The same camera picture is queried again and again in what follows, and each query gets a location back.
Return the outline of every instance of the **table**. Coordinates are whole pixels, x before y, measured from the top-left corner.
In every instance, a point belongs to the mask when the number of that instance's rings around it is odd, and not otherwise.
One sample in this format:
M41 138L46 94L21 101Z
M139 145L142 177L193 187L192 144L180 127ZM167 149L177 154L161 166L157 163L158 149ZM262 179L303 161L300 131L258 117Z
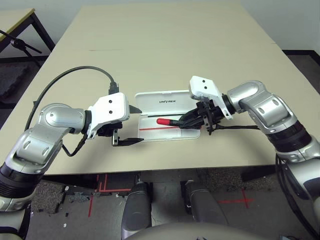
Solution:
M306 129L320 135L320 96L244 8L233 2L135 3L83 7L0 131L3 161L23 132L42 89L67 69L92 65L110 72L130 104L138 92L188 89L192 75L214 80L222 93L259 80L281 96ZM61 102L88 109L108 94L109 81L93 70L67 75L40 107ZM119 131L136 137L132 114ZM252 125L247 113L223 125ZM72 151L81 135L63 141ZM112 173L274 164L274 147L256 130L221 130L198 139L140 142L112 147L111 139L87 140L74 157L60 151L48 175Z
M45 45L52 51L55 43L38 19L34 8L0 11L0 30L15 38L30 25L34 27ZM0 33L0 52L10 44L10 40Z

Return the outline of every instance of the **black cable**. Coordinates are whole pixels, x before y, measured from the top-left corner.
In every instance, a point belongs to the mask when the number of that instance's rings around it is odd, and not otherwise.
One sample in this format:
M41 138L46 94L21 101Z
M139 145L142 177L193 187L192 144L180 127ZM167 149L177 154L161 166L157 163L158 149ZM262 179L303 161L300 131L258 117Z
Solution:
M35 112L41 102L41 100L44 98L45 94L47 93L47 91L59 80L61 79L62 77L64 77L65 75L69 74L69 73L72 73L74 71L77 71L77 70L82 70L82 69L92 69L92 70L96 70L96 71L99 71L103 74L105 74L109 79L110 79L110 88L109 88L109 94L114 94L114 93L117 93L119 92L119 87L117 86L117 83L115 82L114 78L105 70L99 68L99 67L96 67L96 66L77 66L77 67L74 67L74 68L71 68L63 73L61 73L59 76L57 76L56 78L54 78L46 87L45 89L41 92L41 94L39 95L38 99L35 101L34 105L33 105L33 108L31 110L31 113L28 117L28 120L26 121L26 124L25 124L25 128L24 130L28 130L29 127L30 127L30 123L32 121L32 118L34 117L35 115ZM70 153L68 151L68 149L66 148L65 145L62 145L62 148L63 150L65 151L65 153L69 156L69 157L72 157L74 156L79 150L80 148L85 144L85 141L84 140L84 137L86 136L87 134L83 135L83 138L82 140L79 142L78 146L76 147L76 149L73 151L73 153Z
M254 129L254 130L260 130L260 129L258 128L258 126L256 126L256 125L248 125L248 126L238 126L238 125L234 125L234 126L222 126L222 125L216 124L214 130L220 130L220 129Z
M62 149L64 150L64 152L65 152L69 157L73 157L74 155L77 154L77 152L79 152L79 150L82 148L82 146L86 143L87 138L88 138L88 135L85 133L85 134L83 135L82 139L80 140L80 142L78 143L78 146L76 146L76 148L75 148L75 150L73 151L73 153L70 153L65 145L62 145Z
M296 215L300 223L305 227L305 229L308 231L308 233L314 238L314 239L320 239L319 234L317 231L312 227L312 225L308 222L308 220L303 215L302 211L300 210L297 202L295 201L294 197L290 193L287 182L286 182L286 176L284 173L284 170L282 168L282 161L280 160L279 156L275 155L275 172L276 176L278 178L281 190L283 191L283 194L293 211L293 213Z

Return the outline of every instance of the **white box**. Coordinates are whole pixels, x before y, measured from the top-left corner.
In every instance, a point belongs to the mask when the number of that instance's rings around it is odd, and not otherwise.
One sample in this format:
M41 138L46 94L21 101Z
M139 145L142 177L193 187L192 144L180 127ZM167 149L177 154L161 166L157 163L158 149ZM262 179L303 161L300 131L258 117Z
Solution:
M139 92L136 106L142 113L138 124L138 138L145 142L196 139L199 129L180 129L157 124L158 118L178 120L183 114L197 107L189 90Z

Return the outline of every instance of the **table leg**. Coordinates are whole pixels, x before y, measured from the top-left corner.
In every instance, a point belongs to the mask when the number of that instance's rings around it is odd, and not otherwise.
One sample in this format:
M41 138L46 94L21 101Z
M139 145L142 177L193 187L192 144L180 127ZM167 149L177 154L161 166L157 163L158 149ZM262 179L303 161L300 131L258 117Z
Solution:
M51 37L49 36L49 34L47 33L46 29L44 28L44 26L41 24L40 20L38 19L38 17L36 16L35 13L32 13L30 15L30 18L33 19L33 23L32 26L34 27L34 29L36 30L36 32L39 34L39 36L42 38L42 40L44 41L45 45L50 49L50 51L52 52L52 50L54 49L54 47L56 46L54 41L51 39Z

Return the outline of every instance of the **floor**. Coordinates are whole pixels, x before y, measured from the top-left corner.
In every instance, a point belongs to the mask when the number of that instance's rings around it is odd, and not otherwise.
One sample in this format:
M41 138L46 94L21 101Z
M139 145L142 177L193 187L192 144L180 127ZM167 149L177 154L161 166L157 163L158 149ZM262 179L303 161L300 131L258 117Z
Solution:
M320 66L309 56L290 55L288 57L320 93ZM16 103L37 73L37 69L31 62L12 63L11 66L13 65L29 65L32 70L25 76L23 84L16 89L15 93L4 100L6 103ZM10 112L9 109L0 109L0 127ZM192 221L192 216L188 215L184 209L180 181L198 179L220 202L231 226L274 240L280 235L295 236L304 240L311 239L290 210L275 176L244 184L239 177L241 171L241 168L209 168L143 172L142 180L154 183L152 225ZM49 189L46 187L42 189L43 195L40 198L45 198L47 190ZM126 198L117 197L116 194L95 195L92 199L90 217L90 198L81 201L73 199L72 196L66 196L63 204L59 206L58 213L55 214L34 211L27 240L121 238L120 227ZM247 205L243 202L244 199L248 201ZM307 218L312 219L310 202L300 199L297 201Z

